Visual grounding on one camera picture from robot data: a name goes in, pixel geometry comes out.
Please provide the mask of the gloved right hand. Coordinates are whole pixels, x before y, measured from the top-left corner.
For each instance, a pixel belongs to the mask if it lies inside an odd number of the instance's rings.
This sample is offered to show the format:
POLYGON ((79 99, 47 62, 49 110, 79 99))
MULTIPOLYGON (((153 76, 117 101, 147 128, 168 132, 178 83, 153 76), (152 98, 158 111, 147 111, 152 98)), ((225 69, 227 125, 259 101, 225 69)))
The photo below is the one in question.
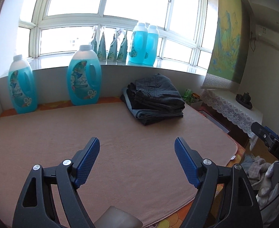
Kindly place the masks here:
POLYGON ((268 167, 256 199, 263 227, 269 227, 279 215, 279 161, 274 161, 268 167))

